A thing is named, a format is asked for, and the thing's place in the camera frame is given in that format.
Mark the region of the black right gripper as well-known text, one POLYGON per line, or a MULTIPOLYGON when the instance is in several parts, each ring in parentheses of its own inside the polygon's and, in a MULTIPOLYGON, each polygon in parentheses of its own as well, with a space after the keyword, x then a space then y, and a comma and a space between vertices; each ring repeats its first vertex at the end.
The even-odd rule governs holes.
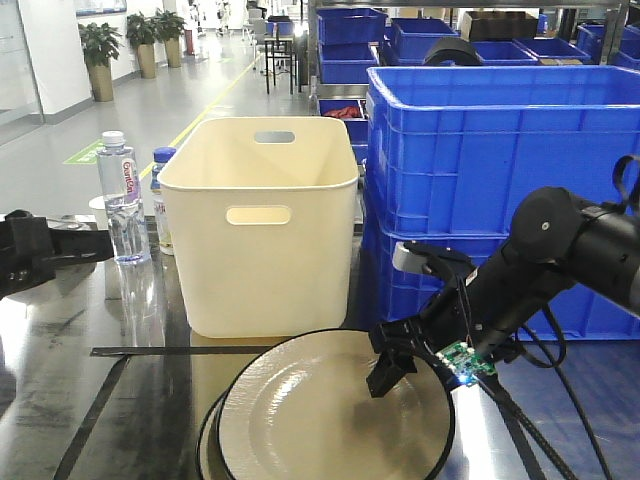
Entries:
POLYGON ((440 380, 457 380, 436 357, 446 346, 466 342, 494 366, 500 361, 500 275, 479 269, 472 281, 455 277, 418 313, 377 324, 369 332, 378 360, 366 378, 372 398, 382 398, 417 363, 430 367, 440 380))

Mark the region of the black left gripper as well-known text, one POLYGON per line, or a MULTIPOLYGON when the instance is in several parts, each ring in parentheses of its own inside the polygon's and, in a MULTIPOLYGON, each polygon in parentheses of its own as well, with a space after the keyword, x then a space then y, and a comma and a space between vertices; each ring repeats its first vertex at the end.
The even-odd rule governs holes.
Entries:
POLYGON ((112 257, 106 230, 51 228, 44 217, 14 210, 1 221, 1 296, 42 285, 63 267, 112 257))

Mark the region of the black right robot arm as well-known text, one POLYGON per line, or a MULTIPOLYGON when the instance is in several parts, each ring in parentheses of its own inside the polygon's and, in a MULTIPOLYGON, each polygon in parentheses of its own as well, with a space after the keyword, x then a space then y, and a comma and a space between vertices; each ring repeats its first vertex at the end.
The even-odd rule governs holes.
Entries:
POLYGON ((512 335, 576 284, 638 314, 639 219, 626 206, 540 188, 520 203, 508 238, 480 267, 444 247, 398 244, 395 268, 435 276, 445 287, 419 313, 370 331, 379 356, 367 378, 371 396, 415 372, 417 358, 443 367, 438 352, 457 341, 484 360, 509 357, 512 335))

